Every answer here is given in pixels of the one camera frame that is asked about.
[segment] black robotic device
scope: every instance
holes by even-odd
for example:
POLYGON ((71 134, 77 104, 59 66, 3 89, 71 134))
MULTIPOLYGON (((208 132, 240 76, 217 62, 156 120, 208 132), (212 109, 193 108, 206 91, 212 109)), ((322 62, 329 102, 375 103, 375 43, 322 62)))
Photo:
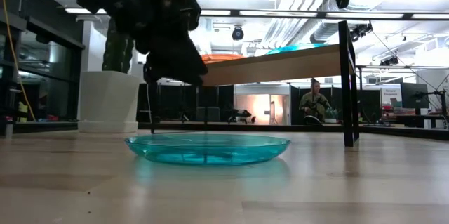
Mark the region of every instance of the black robotic device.
POLYGON ((119 32, 130 34, 139 53, 148 54, 145 81, 168 77, 202 85, 207 67, 188 31, 199 25, 196 0, 77 0, 95 14, 103 8, 119 32))

